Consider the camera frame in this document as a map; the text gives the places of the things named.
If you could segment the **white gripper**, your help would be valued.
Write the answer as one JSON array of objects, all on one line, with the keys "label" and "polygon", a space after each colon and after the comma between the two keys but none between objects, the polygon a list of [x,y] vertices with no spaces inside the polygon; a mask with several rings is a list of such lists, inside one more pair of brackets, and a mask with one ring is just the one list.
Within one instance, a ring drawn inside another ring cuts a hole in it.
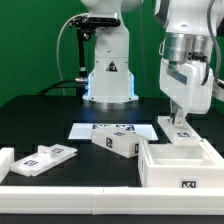
[{"label": "white gripper", "polygon": [[160,64],[160,89],[170,101],[170,121],[176,127],[183,127],[187,113],[205,114],[211,104],[213,72],[205,84],[206,64],[198,61],[183,63],[172,69],[168,60]]}]

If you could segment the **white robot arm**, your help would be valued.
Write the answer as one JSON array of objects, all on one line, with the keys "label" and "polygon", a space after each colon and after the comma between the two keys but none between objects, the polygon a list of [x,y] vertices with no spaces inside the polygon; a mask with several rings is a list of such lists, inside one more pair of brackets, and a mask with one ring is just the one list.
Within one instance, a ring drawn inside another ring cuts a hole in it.
[{"label": "white robot arm", "polygon": [[[86,22],[96,29],[94,69],[86,100],[126,103],[133,93],[128,69],[129,32],[122,14],[144,0],[81,0]],[[224,21],[224,0],[156,0],[154,16],[165,29],[161,43],[160,89],[170,98],[171,122],[181,126],[187,114],[205,114],[210,108],[219,70],[210,68]]]}]

